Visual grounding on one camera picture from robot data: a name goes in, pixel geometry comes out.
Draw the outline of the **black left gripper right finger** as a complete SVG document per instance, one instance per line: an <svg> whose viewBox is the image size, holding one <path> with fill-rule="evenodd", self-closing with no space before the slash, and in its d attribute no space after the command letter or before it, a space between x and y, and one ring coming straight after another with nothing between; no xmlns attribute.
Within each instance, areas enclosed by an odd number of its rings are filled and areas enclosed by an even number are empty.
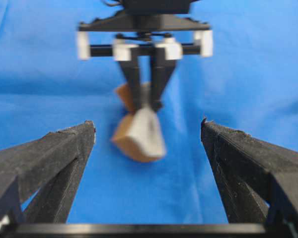
<svg viewBox="0 0 298 238"><path fill-rule="evenodd" d="M207 120L201 141L229 222L298 224L298 152Z"/></svg>

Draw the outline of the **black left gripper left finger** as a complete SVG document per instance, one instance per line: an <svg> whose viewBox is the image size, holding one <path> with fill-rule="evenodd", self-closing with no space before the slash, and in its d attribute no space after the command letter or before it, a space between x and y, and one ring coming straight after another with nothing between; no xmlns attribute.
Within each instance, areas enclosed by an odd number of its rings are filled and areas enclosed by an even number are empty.
<svg viewBox="0 0 298 238"><path fill-rule="evenodd" d="M96 129L90 120L0 151L0 220L64 223Z"/></svg>

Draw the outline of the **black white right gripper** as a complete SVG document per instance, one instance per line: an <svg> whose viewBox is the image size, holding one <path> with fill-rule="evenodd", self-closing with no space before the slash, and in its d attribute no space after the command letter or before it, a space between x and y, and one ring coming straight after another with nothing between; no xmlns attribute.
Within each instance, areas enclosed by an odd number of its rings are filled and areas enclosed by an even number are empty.
<svg viewBox="0 0 298 238"><path fill-rule="evenodd" d="M134 111L142 107L138 56L142 41L153 47L150 56L150 106L154 112L162 107L161 96L184 54L201 57L213 55L213 31L201 23L180 15L190 12L191 0L112 0L109 7L121 6L113 16L79 23L76 32L77 54L80 60L104 56L111 51L118 61L131 92ZM112 45L90 45L90 32L115 32Z"/></svg>

